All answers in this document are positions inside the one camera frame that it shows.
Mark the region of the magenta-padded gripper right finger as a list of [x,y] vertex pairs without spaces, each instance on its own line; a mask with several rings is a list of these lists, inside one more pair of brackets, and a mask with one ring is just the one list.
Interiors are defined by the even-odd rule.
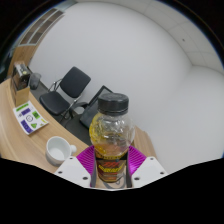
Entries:
[[143,187],[168,173],[154,156],[146,157],[133,146],[127,154],[126,184],[128,187]]

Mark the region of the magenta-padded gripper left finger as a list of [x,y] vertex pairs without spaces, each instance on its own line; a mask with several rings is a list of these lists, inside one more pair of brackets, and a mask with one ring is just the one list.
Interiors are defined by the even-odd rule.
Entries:
[[94,187],[97,179],[94,147],[86,148],[76,157],[70,156],[55,175],[82,187]]

